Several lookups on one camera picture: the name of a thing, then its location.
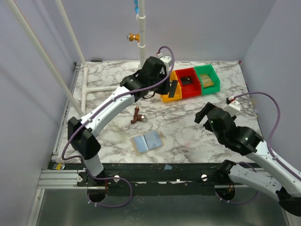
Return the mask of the beige card holder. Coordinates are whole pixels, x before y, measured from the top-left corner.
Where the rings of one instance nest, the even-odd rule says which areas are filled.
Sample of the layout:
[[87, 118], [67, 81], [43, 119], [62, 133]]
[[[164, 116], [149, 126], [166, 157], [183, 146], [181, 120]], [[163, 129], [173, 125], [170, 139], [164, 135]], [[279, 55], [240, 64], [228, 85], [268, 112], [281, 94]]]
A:
[[130, 141], [137, 156], [164, 146], [163, 134], [158, 130], [134, 136], [130, 138]]

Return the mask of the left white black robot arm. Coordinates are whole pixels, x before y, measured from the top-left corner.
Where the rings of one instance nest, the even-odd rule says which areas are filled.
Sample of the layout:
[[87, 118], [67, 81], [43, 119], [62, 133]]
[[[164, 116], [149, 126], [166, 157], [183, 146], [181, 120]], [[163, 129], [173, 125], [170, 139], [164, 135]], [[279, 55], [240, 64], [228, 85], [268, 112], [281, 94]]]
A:
[[151, 56], [140, 70], [122, 79], [115, 91], [97, 108], [80, 119], [68, 121], [68, 145], [79, 153], [89, 173], [97, 177], [103, 171], [98, 156], [101, 149], [97, 141], [103, 128], [128, 106], [149, 92], [167, 94], [170, 90], [169, 76], [174, 66], [170, 56]]

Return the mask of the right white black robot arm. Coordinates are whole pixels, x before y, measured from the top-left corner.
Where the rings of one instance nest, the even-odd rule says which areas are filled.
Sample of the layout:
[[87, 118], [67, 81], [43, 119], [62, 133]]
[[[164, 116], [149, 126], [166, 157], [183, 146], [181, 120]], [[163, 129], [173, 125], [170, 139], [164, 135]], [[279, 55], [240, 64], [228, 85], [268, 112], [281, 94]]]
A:
[[244, 184], [264, 193], [276, 200], [284, 210], [299, 217], [301, 182], [297, 177], [301, 173], [280, 156], [272, 154], [267, 142], [253, 129], [236, 126], [234, 120], [240, 110], [241, 105], [237, 101], [232, 101], [224, 108], [208, 102], [195, 114], [194, 121], [199, 124], [207, 117], [203, 126], [214, 133], [221, 145], [252, 160], [269, 173], [269, 176], [224, 160], [216, 171], [216, 177], [221, 182]]

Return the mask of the gold card in green bin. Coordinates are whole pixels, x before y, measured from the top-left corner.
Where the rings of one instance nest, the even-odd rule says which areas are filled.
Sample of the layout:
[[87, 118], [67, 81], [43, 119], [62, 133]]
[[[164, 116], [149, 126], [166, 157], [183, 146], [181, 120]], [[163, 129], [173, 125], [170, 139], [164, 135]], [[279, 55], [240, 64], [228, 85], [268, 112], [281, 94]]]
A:
[[210, 78], [208, 74], [201, 74], [200, 80], [203, 85], [203, 88], [211, 87], [214, 85], [213, 80]]

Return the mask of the black card in red bin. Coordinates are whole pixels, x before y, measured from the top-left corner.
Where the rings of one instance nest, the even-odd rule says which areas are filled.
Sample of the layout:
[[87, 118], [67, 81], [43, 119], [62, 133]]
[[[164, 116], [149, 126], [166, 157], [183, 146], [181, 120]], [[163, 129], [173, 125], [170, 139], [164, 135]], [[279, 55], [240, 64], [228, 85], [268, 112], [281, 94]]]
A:
[[193, 83], [190, 76], [181, 77], [181, 82], [183, 86], [187, 86]]

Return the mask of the green plastic bin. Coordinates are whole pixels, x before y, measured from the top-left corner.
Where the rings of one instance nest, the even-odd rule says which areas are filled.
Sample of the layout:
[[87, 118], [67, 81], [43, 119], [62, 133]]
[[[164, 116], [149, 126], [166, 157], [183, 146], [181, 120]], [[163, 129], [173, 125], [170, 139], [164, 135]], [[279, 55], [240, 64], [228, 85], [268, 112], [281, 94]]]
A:
[[194, 70], [201, 83], [201, 95], [208, 95], [220, 91], [220, 79], [212, 65], [195, 66]]

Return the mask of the red plastic bin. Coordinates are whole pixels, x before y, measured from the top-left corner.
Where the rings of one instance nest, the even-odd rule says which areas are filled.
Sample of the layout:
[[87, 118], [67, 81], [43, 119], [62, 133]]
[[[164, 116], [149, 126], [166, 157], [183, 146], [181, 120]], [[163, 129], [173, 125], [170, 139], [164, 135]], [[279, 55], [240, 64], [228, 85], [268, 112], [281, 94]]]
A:
[[193, 67], [176, 70], [175, 72], [182, 89], [182, 99], [201, 95], [201, 83]]

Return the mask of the yellow plastic bin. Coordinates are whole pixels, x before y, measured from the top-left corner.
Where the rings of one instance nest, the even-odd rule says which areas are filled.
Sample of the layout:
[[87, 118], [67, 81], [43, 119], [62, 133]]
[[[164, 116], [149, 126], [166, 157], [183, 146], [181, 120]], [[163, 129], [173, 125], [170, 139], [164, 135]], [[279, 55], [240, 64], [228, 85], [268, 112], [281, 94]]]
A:
[[171, 72], [169, 83], [170, 83], [170, 91], [166, 95], [161, 95], [162, 102], [167, 103], [167, 102], [181, 100], [182, 88], [175, 71]]

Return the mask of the brown metal pipe fitting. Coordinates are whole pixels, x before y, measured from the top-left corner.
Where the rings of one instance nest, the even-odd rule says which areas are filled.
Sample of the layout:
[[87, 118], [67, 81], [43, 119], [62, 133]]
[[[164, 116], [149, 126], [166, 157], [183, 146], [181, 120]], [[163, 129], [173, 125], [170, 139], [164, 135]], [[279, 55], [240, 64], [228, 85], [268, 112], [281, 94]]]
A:
[[133, 119], [131, 120], [131, 124], [135, 124], [136, 122], [139, 121], [146, 121], [146, 115], [139, 114], [139, 110], [140, 110], [139, 107], [136, 106]]

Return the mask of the white PVC pipe frame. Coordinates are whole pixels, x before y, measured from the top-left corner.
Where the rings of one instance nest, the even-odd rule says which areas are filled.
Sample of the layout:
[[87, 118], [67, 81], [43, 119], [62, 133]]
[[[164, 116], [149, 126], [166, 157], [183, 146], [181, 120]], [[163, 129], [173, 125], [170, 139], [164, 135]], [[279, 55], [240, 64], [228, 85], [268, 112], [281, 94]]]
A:
[[[74, 44], [53, 0], [18, 0], [33, 32], [45, 52], [70, 86], [75, 63], [79, 61]], [[134, 3], [131, 0], [65, 0], [63, 6], [68, 17], [84, 11], [93, 47], [98, 58], [117, 57], [113, 47], [117, 42], [124, 47], [122, 28], [133, 21]], [[25, 31], [4, 1], [0, 3], [0, 115], [14, 121], [38, 118], [58, 123], [62, 117], [66, 95], [38, 54]]]

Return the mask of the blue sticker on rail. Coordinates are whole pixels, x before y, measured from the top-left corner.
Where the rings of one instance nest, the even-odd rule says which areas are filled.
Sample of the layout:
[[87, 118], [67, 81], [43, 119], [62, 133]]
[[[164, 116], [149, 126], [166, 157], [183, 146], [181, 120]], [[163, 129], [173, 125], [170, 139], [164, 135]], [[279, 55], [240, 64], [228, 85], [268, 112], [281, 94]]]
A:
[[164, 167], [164, 170], [171, 170], [171, 169], [172, 169], [172, 166], [168, 165], [168, 164], [166, 164], [165, 167]]

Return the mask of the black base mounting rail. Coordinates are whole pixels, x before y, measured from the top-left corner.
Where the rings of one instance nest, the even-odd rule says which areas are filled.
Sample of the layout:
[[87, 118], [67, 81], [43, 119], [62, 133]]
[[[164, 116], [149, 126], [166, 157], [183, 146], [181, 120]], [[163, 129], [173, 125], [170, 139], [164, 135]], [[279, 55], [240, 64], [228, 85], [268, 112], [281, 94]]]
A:
[[50, 163], [50, 170], [75, 170], [80, 177], [77, 185], [87, 188], [93, 198], [104, 196], [169, 196], [216, 195], [231, 200], [236, 194], [235, 184], [221, 182], [216, 171], [221, 163], [105, 163], [99, 178], [91, 178], [81, 163]]

